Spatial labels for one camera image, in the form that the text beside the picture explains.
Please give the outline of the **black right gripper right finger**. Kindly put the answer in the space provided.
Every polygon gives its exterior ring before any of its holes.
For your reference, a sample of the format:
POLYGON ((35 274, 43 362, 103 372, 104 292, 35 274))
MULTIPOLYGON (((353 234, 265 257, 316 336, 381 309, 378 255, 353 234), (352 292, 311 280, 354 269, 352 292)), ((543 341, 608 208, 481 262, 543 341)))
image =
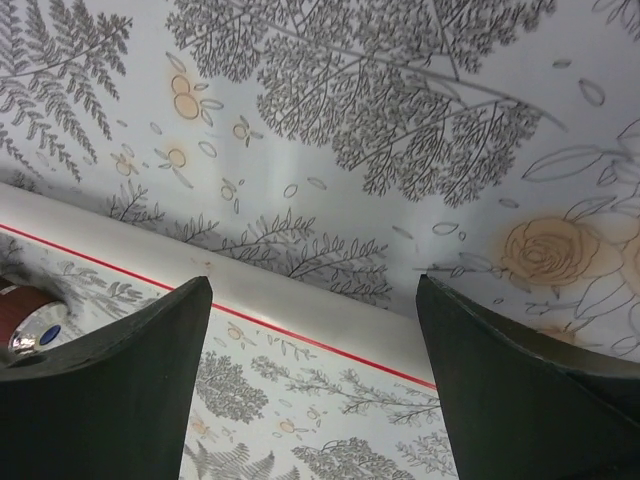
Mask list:
POLYGON ((416 307, 463 479, 635 479, 639 367, 422 276, 416 307))

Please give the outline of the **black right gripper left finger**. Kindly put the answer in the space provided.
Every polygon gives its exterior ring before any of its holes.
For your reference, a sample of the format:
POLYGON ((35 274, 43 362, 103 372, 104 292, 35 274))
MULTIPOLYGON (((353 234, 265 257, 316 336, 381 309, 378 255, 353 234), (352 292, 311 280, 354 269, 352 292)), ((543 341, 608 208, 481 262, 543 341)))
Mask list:
POLYGON ((2 368, 2 478, 178 478, 212 298, 195 277, 2 368))

